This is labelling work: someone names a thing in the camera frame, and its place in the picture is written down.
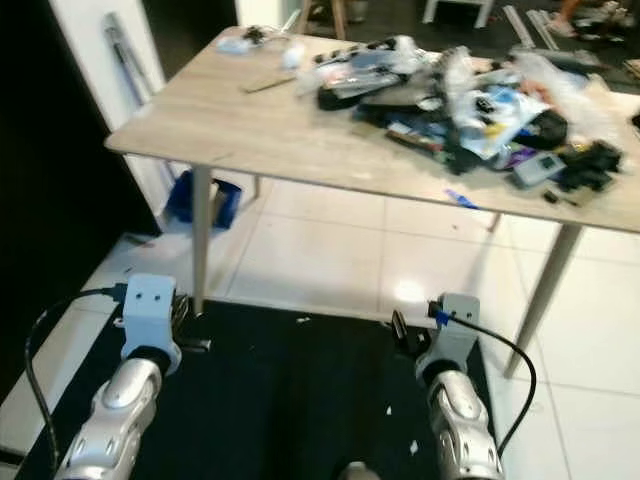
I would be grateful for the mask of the black floor mat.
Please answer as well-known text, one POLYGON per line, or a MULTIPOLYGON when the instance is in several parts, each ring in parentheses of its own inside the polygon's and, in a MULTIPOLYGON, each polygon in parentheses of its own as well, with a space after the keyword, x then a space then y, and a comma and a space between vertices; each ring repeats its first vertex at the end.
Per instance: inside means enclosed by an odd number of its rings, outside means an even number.
MULTIPOLYGON (((390 320, 221 303, 179 337, 212 340, 163 379, 128 480, 443 480, 428 388, 393 344, 390 320)), ((90 417, 93 394, 122 362, 111 315, 63 402, 60 451, 90 417)), ((476 346, 466 374, 486 406, 476 346)), ((51 480, 49 438, 15 480, 51 480)))

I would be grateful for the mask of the blue plastic bucket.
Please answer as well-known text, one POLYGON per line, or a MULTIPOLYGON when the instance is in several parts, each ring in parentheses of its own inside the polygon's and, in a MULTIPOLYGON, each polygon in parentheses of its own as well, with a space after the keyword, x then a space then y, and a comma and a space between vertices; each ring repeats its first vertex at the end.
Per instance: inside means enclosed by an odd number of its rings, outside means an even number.
MULTIPOLYGON (((229 230, 236 220, 243 189, 228 180, 212 178, 210 180, 212 210, 211 228, 229 230)), ((193 220, 193 177, 191 172, 180 173, 166 198, 165 211, 183 223, 193 220)))

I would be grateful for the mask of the red green printed wrapper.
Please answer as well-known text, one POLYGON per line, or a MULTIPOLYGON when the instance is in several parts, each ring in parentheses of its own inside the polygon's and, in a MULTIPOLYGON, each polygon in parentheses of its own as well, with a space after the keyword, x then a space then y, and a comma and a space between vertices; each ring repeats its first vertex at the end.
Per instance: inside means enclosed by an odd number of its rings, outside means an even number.
POLYGON ((445 142, 438 137, 429 136, 401 122, 392 122, 385 128, 385 137, 416 150, 428 152, 428 154, 443 154, 445 142))

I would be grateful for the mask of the light wood table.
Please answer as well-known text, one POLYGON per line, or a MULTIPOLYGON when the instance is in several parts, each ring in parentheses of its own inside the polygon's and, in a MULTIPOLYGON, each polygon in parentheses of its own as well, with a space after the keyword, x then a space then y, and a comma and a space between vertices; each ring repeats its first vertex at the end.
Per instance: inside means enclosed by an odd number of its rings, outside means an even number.
POLYGON ((444 193, 454 189, 479 211, 554 221, 556 237, 518 328, 521 346, 538 338, 559 289, 572 284, 571 259, 582 230, 640 234, 640 174, 625 175, 582 207, 549 204, 495 173, 451 174, 379 134, 357 132, 348 116, 317 110, 291 90, 239 91, 247 81, 278 72, 280 60, 276 52, 232 55, 210 44, 110 133, 106 146, 186 164, 204 179, 221 169, 458 207, 444 193))

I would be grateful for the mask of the white blue printed plastic bag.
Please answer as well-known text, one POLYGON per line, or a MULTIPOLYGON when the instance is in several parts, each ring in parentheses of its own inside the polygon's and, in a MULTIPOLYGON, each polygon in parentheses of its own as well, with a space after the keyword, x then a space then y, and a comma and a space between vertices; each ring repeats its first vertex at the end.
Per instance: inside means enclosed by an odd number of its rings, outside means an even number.
POLYGON ((457 145, 481 160, 489 160, 550 106, 516 88, 489 86, 453 92, 445 96, 445 108, 457 145))

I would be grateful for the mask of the black crumpled cloth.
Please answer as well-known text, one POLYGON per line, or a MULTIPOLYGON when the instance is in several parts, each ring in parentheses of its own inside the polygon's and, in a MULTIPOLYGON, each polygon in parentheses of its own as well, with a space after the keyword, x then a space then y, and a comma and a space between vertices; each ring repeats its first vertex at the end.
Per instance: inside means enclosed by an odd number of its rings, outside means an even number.
POLYGON ((613 174, 621 172, 623 152, 603 140, 557 148, 554 155, 564 165, 552 177, 557 196, 573 206, 590 204, 613 186, 613 174))

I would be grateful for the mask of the black round pouch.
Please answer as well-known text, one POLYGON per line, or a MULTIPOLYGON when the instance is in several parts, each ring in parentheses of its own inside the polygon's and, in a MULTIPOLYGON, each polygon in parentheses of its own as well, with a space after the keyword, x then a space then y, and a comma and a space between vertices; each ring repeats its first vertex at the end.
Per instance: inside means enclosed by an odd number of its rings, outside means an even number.
POLYGON ((540 111, 521 129, 517 143, 535 150, 556 150, 570 134, 570 123, 556 109, 540 111))

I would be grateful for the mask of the grey metal pole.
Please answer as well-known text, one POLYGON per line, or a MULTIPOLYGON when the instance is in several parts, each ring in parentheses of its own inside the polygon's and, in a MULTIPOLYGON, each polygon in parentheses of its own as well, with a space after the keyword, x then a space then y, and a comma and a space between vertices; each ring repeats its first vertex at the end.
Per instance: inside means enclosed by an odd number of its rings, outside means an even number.
POLYGON ((131 91, 134 102, 138 108, 145 108, 150 104, 151 97, 155 95, 156 87, 148 78, 140 59, 137 58, 132 42, 129 40, 123 24, 120 23, 118 14, 109 12, 104 15, 102 32, 104 32, 108 46, 114 54, 116 64, 124 74, 125 84, 131 91))

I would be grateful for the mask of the white battery charger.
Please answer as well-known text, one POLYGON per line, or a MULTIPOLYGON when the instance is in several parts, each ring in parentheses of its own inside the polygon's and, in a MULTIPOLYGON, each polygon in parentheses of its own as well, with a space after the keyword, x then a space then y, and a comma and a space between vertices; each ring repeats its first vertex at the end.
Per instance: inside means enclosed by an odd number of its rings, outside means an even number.
POLYGON ((215 46, 219 52, 232 55, 244 55, 255 49, 253 41, 242 36, 219 37, 215 42, 215 46))

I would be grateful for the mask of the large clear plastic bag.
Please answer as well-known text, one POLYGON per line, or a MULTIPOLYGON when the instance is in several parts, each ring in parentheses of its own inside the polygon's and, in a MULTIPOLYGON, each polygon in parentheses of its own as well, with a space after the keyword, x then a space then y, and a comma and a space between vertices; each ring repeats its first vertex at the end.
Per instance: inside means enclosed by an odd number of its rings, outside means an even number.
POLYGON ((612 91, 594 74, 580 79, 554 67, 543 55, 527 49, 509 51, 515 69, 526 81, 547 91, 547 102, 567 120, 572 136, 617 141, 621 119, 614 114, 612 91))

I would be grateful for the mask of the black carpet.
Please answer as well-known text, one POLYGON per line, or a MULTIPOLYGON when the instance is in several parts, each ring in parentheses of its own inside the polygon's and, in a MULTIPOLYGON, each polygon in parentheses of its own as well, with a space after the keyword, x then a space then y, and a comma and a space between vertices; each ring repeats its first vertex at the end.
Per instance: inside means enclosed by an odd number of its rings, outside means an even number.
MULTIPOLYGON (((301 9, 301 0, 276 0, 275 3, 282 6, 283 20, 287 20, 294 10, 301 9)), ((422 24, 420 17, 424 4, 425 0, 366 0, 364 19, 356 22, 353 20, 355 13, 351 10, 355 3, 351 3, 346 9, 346 38, 349 41, 372 41, 393 35, 407 35, 415 37, 417 45, 425 50, 438 51, 445 47, 465 45, 475 56, 497 55, 504 54, 518 44, 518 38, 503 13, 504 5, 516 6, 530 35, 540 47, 545 47, 544 42, 527 19, 526 10, 538 9, 556 14, 561 8, 561 0, 497 0, 488 26, 474 29, 470 26, 474 10, 465 5, 442 4, 434 22, 422 24)), ((311 22, 308 24, 308 33, 334 38, 328 12, 319 17, 324 20, 308 20, 311 22)), ((556 42, 559 49, 588 50, 598 55, 604 63, 620 67, 626 60, 640 59, 640 23, 634 28, 623 29, 622 36, 620 44, 605 40, 586 42, 557 35, 556 42)))

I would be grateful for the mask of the chair with wooden legs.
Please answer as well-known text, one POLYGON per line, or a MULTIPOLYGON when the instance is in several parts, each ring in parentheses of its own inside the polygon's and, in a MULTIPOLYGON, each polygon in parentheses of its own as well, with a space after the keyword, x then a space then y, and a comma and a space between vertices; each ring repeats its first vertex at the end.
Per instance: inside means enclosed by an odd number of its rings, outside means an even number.
MULTIPOLYGON (((333 19, 335 38, 337 40, 346 40, 346 0, 319 0, 320 3, 328 4, 330 17, 333 19)), ((312 6, 314 0, 301 0, 300 14, 298 14, 292 31, 297 35, 307 35, 308 18, 314 12, 312 6)))

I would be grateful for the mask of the long white slat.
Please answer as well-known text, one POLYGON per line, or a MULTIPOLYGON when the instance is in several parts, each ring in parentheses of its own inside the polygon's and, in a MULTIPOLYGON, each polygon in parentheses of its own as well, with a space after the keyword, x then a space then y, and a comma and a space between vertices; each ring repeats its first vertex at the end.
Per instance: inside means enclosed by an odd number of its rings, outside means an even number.
POLYGON ((553 51, 561 50, 561 47, 559 47, 556 42, 556 36, 550 32, 550 14, 548 12, 544 12, 544 10, 531 9, 526 10, 525 15, 531 26, 535 28, 536 32, 538 32, 538 35, 541 37, 541 41, 544 42, 547 49, 553 51))
POLYGON ((525 26, 524 20, 522 20, 516 6, 504 5, 502 10, 504 15, 506 15, 509 27, 512 28, 512 31, 515 32, 518 38, 518 46, 524 47, 524 49, 535 49, 538 45, 536 45, 534 38, 530 35, 529 28, 525 26))

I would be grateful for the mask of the white stool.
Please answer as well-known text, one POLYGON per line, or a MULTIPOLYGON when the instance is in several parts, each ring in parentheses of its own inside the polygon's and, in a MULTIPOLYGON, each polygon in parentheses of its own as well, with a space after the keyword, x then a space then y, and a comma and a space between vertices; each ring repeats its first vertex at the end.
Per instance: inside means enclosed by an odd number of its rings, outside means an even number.
POLYGON ((490 15, 497 0, 425 0, 424 9, 420 17, 422 24, 431 24, 436 18, 439 6, 442 4, 465 5, 474 10, 474 19, 470 26, 474 29, 483 29, 488 26, 490 15))

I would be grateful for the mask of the person leg with sandal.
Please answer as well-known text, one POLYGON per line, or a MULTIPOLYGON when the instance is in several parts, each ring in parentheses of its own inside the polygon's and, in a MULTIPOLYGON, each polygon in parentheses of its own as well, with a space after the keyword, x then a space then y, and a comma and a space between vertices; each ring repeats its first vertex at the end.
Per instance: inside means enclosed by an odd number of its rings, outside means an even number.
POLYGON ((561 0, 559 4, 559 10, 554 15, 548 29, 553 35, 557 35, 563 38, 573 38, 576 35, 575 28, 573 28, 573 14, 579 9, 582 0, 561 0))

